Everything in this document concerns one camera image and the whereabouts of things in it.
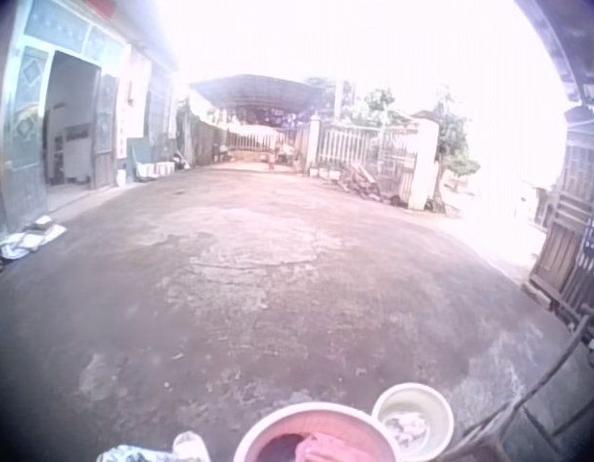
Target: pile of wood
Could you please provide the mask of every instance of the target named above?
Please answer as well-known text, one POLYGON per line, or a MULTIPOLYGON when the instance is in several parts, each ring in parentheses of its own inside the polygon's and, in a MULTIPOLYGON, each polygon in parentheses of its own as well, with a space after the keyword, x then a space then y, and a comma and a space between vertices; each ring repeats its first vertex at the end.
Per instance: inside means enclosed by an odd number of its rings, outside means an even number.
POLYGON ((339 178, 339 186, 348 193, 355 193, 363 198, 381 201, 380 187, 375 178, 358 163, 344 167, 339 178))

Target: white pillar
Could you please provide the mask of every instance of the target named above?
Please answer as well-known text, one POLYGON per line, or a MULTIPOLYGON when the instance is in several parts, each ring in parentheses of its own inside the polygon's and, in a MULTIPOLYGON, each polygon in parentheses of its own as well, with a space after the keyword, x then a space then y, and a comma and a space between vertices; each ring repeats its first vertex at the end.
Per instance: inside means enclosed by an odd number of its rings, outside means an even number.
POLYGON ((408 209, 423 210, 430 192, 433 191, 436 175, 435 153, 438 147, 437 123, 425 118, 417 119, 419 132, 414 135, 414 149, 418 153, 408 209))
POLYGON ((307 141, 307 160, 305 169, 309 169, 316 163, 318 156, 318 138, 320 137, 321 121, 317 114, 312 115, 309 122, 309 140, 307 141))

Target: open door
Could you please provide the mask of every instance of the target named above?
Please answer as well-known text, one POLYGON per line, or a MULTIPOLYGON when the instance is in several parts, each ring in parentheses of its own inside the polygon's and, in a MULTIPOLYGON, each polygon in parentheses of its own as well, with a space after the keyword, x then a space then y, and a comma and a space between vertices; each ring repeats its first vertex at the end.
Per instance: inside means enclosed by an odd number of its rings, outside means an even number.
POLYGON ((39 218, 47 208, 39 109, 49 58, 47 51, 25 46, 13 100, 5 102, 0 183, 11 232, 39 218))
POLYGON ((115 112, 118 79, 105 71, 98 72, 95 86, 93 120, 92 185, 95 189, 111 186, 116 175, 115 112))

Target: courtyard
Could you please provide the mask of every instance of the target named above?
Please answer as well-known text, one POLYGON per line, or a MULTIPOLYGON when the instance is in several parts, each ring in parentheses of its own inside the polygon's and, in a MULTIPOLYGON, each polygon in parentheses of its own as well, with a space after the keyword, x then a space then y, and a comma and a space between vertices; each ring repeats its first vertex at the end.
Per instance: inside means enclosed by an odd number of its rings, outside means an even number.
POLYGON ((230 460, 281 406, 370 412, 405 381, 439 390, 460 430, 568 337, 438 218, 320 180, 195 169, 64 225, 0 275, 0 411, 47 459, 168 449, 191 429, 230 460))

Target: plastic basin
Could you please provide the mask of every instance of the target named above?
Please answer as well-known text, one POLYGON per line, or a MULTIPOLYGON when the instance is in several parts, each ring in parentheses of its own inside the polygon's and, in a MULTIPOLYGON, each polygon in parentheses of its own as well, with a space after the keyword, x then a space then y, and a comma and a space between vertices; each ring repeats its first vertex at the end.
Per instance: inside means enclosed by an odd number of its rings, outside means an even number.
POLYGON ((408 450, 400 449, 398 460, 432 460, 448 447, 454 430, 454 417, 451 407, 438 392, 419 383, 396 385, 377 399, 372 416, 383 423, 389 416, 398 412, 418 412, 428 425, 428 431, 421 444, 408 450))
POLYGON ((275 411, 253 426, 241 440, 233 461, 256 462, 271 440, 310 433, 339 438, 379 462, 400 460, 397 442, 372 416, 341 404, 306 402, 275 411))

